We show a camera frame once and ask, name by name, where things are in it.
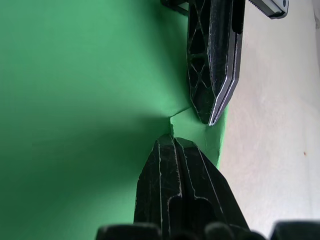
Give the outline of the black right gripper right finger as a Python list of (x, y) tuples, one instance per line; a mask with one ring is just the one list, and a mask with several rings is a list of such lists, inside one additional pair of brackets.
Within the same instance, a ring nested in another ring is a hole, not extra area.
[(178, 193), (168, 199), (170, 236), (243, 236), (250, 228), (221, 172), (197, 145), (170, 137)]

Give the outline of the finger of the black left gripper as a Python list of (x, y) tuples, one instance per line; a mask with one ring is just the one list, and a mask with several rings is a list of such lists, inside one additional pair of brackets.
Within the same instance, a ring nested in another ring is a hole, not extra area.
[(243, 0), (212, 0), (209, 70), (214, 95), (209, 125), (217, 123), (239, 81), (244, 26)]
[(235, 33), (232, 0), (191, 0), (187, 26), (187, 81), (202, 124), (214, 125), (232, 79)]

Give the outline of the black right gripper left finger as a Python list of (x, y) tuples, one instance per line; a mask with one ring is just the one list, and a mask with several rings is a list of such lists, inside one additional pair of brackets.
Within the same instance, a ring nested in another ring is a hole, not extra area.
[(135, 222), (149, 222), (173, 228), (181, 212), (181, 175), (177, 150), (169, 134), (156, 139), (140, 173), (136, 188)]

